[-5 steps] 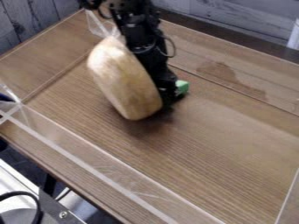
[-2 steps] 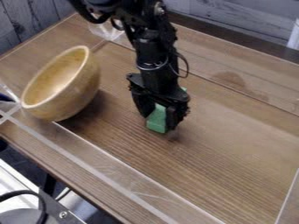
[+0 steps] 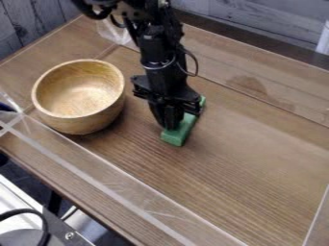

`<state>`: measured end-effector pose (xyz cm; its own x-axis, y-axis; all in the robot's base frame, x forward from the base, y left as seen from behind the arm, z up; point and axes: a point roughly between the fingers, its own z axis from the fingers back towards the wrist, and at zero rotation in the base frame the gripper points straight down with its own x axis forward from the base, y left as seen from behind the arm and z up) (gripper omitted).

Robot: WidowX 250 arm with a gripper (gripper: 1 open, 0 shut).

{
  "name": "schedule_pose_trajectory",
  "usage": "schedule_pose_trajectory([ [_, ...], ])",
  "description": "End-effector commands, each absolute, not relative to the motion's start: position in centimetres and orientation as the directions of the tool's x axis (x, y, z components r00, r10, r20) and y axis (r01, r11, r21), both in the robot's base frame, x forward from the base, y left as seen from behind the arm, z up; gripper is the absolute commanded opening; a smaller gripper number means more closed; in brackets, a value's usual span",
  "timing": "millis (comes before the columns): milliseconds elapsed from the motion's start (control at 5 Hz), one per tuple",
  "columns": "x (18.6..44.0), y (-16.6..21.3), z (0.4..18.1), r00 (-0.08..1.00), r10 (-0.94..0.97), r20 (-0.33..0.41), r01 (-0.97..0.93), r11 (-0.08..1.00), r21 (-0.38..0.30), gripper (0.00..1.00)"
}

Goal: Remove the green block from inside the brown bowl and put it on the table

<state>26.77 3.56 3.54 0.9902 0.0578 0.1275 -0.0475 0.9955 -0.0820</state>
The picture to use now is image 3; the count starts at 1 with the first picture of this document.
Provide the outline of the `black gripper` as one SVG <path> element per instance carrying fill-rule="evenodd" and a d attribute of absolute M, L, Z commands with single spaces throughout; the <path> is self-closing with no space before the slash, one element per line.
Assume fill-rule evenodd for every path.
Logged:
<path fill-rule="evenodd" d="M 148 100 L 158 124 L 167 130 L 175 130 L 183 119 L 183 106 L 176 102 L 194 101 L 201 96 L 187 84 L 186 74 L 175 65 L 154 67 L 146 70 L 144 75 L 132 76 L 131 83 L 134 94 Z"/>

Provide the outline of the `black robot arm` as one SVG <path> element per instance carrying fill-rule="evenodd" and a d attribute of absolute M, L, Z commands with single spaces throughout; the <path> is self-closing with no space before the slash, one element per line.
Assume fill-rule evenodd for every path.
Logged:
<path fill-rule="evenodd" d="M 124 29 L 140 50 L 143 75 L 131 77 L 134 95 L 148 101 L 158 124 L 167 130 L 179 127 L 183 115 L 201 113 L 201 94 L 187 84 L 195 73 L 186 60 L 194 55 L 183 47 L 182 23 L 171 0 L 71 0 L 84 16 L 108 18 Z"/>

